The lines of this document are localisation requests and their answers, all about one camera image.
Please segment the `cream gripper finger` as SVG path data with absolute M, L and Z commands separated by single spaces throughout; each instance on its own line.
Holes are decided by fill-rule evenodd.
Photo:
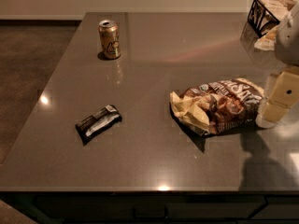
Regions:
M 271 74 L 258 108 L 256 124 L 265 129 L 274 127 L 298 101 L 299 67 L 293 66 L 279 74 Z

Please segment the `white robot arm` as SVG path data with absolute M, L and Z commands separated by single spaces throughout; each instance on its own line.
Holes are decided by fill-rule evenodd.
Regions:
M 274 127 L 299 101 L 299 4 L 296 3 L 278 26 L 276 58 L 287 64 L 279 74 L 271 74 L 264 88 L 256 124 Z

